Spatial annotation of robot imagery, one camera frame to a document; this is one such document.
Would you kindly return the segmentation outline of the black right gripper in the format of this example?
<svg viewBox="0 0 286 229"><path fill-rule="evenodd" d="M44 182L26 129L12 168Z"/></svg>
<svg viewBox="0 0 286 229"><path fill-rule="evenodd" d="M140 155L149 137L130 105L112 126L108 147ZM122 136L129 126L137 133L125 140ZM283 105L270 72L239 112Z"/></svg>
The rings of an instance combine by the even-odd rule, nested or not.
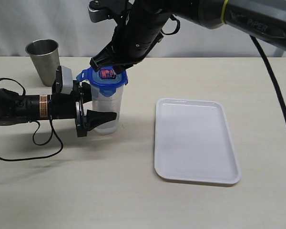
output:
<svg viewBox="0 0 286 229"><path fill-rule="evenodd" d="M116 74L141 62L163 38L163 14L129 14L112 40L90 60L95 72L112 66Z"/></svg>

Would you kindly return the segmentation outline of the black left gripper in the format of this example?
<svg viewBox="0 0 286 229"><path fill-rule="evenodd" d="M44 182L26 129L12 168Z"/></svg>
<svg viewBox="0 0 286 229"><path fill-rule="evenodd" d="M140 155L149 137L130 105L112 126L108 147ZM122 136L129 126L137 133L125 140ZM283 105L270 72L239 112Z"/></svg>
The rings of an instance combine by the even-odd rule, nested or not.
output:
<svg viewBox="0 0 286 229"><path fill-rule="evenodd" d="M116 119L115 112L98 112L87 110L84 114L83 104L92 101L91 85L73 79L71 94L62 94L61 66L56 70L56 78L51 87L52 119L74 119L78 137L87 136L88 131Z"/></svg>

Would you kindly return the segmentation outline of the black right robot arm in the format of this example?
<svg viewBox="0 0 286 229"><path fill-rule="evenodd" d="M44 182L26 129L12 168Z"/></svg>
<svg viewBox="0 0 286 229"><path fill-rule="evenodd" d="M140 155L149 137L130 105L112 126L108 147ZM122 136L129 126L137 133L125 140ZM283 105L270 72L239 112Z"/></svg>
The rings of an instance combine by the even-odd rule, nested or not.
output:
<svg viewBox="0 0 286 229"><path fill-rule="evenodd" d="M140 63L161 41L168 20L180 18L208 29L229 25L286 51L286 0L93 0L92 22L113 19L111 41L90 60L116 73Z"/></svg>

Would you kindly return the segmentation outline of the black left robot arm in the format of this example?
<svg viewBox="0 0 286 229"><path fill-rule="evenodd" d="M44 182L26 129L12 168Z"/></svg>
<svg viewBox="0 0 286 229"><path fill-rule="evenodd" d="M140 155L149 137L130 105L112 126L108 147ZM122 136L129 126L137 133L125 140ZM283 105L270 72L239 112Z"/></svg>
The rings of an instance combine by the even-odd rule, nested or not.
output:
<svg viewBox="0 0 286 229"><path fill-rule="evenodd" d="M18 94L0 88L0 126L74 119L77 136L84 137L89 131L117 117L116 112L85 111L83 105L90 101L90 85L74 80L70 68L59 66L51 94L27 95L25 91Z"/></svg>

